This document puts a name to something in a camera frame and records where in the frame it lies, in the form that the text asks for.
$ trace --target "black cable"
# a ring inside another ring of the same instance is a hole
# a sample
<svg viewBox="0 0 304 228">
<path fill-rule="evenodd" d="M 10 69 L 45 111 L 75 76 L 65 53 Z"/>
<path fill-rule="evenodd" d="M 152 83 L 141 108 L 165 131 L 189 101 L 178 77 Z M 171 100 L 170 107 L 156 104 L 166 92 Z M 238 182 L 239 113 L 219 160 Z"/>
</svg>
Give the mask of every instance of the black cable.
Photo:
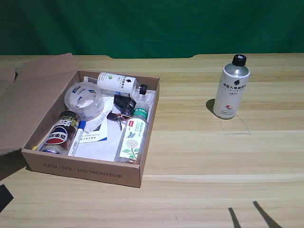
<svg viewBox="0 0 304 228">
<path fill-rule="evenodd" d="M 114 105 L 120 111 L 120 113 L 110 112 L 107 116 L 107 119 L 111 121 L 121 122 L 126 121 L 132 117 L 136 102 L 130 97 L 115 95 Z"/>
</svg>

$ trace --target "plastic bottle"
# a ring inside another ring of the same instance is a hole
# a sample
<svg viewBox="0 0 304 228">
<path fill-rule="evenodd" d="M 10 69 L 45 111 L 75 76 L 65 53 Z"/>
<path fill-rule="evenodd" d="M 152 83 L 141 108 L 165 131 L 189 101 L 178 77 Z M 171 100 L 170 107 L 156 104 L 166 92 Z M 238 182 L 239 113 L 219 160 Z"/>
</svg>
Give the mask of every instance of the plastic bottle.
<svg viewBox="0 0 304 228">
<path fill-rule="evenodd" d="M 100 89 L 114 92 L 114 95 L 128 96 L 133 98 L 139 93 L 141 85 L 135 77 L 110 74 L 106 72 L 100 73 L 97 86 Z"/>
<path fill-rule="evenodd" d="M 115 162 L 139 164 L 147 131 L 148 112 L 149 105 L 143 101 L 137 101 L 133 116 L 127 121 L 123 130 Z"/>
<path fill-rule="evenodd" d="M 246 56 L 238 54 L 223 69 L 213 106 L 214 114 L 222 119 L 231 119 L 236 115 L 250 76 L 245 64 Z"/>
</svg>

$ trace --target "tape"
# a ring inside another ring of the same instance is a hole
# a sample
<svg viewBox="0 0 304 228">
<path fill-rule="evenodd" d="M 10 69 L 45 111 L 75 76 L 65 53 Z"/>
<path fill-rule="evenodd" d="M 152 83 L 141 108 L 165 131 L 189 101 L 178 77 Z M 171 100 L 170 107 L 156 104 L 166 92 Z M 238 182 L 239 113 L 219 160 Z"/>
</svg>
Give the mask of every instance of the tape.
<svg viewBox="0 0 304 228">
<path fill-rule="evenodd" d="M 99 116 L 104 108 L 101 91 L 91 82 L 80 82 L 70 87 L 65 95 L 65 104 L 85 121 Z"/>
</svg>

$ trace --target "cardboard box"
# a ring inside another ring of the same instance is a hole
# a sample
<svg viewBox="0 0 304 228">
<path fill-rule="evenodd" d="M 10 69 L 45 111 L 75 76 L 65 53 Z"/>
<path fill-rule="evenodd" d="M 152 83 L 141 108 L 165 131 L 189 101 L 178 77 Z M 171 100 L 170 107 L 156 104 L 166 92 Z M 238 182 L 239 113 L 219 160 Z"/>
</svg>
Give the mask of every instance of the cardboard box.
<svg viewBox="0 0 304 228">
<path fill-rule="evenodd" d="M 147 84 L 149 89 L 156 90 L 139 164 L 31 150 L 66 109 L 64 95 L 68 88 L 83 81 L 84 76 L 97 78 L 99 73 L 76 70 L 70 53 L 26 63 L 14 82 L 13 67 L 0 70 L 0 155 L 21 149 L 32 171 L 140 187 L 159 97 L 158 77 L 123 74 L 136 77 L 141 84 Z"/>
</svg>

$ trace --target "wood grain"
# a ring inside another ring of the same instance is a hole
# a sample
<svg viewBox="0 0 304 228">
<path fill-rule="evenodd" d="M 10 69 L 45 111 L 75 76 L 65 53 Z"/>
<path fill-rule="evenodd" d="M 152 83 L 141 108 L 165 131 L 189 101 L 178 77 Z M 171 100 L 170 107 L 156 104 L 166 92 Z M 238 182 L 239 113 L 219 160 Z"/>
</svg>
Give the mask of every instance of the wood grain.
<svg viewBox="0 0 304 228">
<path fill-rule="evenodd" d="M 0 67 L 41 56 L 0 56 Z M 79 69 L 161 78 L 140 189 L 21 169 L 1 181 L 14 200 L 4 228 L 284 228 L 304 224 L 304 54 L 247 54 L 237 116 L 209 110 L 232 55 L 181 59 L 75 56 Z"/>
</svg>

